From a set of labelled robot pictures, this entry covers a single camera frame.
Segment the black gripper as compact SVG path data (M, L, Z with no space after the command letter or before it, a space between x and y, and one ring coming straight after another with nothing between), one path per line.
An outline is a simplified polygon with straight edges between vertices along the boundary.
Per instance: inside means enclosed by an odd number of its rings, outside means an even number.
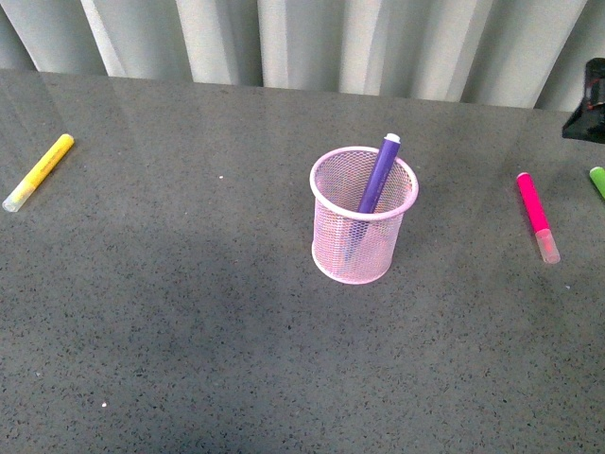
M562 126L562 137L575 140L604 139L603 58L594 58L586 63L582 100Z

